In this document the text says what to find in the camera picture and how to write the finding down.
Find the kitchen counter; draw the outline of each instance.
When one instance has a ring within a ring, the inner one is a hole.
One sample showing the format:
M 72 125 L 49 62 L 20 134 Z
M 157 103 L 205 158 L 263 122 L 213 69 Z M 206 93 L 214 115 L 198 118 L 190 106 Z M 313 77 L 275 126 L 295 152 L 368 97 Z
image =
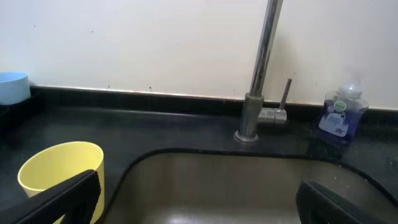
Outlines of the kitchen counter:
M 233 116 L 48 106 L 0 137 L 0 210 L 27 200 L 17 182 L 21 165 L 68 141 L 103 149 L 107 205 L 133 163 L 162 151 L 321 159 L 365 177 L 398 205 L 398 128 L 362 125 L 352 145 L 343 148 L 315 138 L 306 121 L 290 120 L 283 129 L 260 126 L 255 144 L 233 139 L 238 126 Z

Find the bottle label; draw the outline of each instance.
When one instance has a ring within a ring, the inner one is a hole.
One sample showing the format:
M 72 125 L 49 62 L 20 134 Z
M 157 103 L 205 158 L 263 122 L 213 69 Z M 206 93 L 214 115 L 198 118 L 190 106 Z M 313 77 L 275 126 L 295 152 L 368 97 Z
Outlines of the bottle label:
M 346 136 L 348 130 L 348 124 L 344 123 L 346 107 L 343 101 L 336 101 L 333 106 L 330 105 L 319 122 L 319 128 L 339 137 Z

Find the light blue bowl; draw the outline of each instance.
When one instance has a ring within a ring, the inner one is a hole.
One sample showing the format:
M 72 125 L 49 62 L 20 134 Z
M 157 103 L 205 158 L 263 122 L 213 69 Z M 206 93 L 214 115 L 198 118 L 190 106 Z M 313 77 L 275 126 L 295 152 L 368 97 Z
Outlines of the light blue bowl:
M 0 105 L 13 105 L 30 98 L 27 75 L 24 72 L 0 72 Z

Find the yellow cup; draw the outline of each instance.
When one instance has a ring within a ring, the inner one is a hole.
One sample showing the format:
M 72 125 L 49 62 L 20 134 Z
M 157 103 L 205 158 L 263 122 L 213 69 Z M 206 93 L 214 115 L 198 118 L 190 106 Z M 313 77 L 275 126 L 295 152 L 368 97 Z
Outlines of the yellow cup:
M 32 197 L 88 169 L 98 172 L 101 184 L 101 195 L 90 221 L 94 223 L 104 210 L 104 153 L 96 144 L 77 141 L 45 149 L 22 165 L 18 182 L 28 197 Z

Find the green logo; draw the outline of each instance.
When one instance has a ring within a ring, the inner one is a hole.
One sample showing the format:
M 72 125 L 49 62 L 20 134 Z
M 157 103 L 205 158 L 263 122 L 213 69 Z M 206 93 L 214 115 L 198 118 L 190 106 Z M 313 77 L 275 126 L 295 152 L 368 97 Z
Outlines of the green logo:
M 336 103 L 335 103 L 335 105 L 334 105 L 334 108 L 335 108 L 335 110 L 336 110 L 337 112 L 343 112 L 344 110 L 346 110 L 347 105 L 346 105 L 346 103 L 344 103 L 343 101 L 338 100 L 338 101 L 336 101 Z

